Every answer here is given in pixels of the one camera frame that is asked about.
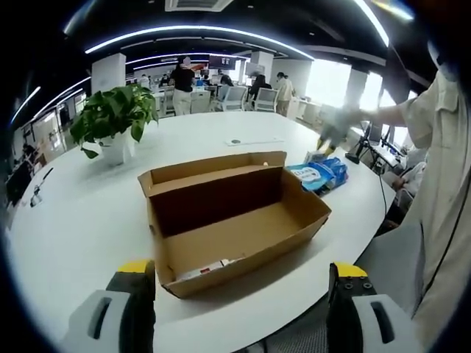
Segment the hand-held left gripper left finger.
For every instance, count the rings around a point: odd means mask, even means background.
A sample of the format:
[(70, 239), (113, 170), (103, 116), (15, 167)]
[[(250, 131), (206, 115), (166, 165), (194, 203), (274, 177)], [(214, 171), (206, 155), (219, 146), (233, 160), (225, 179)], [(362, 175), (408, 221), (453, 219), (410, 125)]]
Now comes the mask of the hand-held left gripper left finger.
[(61, 350), (152, 352), (155, 298), (155, 262), (123, 265), (71, 314)]

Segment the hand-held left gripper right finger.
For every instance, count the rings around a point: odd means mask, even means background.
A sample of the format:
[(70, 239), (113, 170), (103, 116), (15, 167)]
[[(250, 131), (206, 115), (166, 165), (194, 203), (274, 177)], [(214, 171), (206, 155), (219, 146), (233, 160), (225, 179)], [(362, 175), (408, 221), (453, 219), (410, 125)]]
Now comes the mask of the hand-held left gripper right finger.
[(327, 343), (330, 352), (421, 352), (408, 315), (378, 294), (356, 265), (329, 268)]

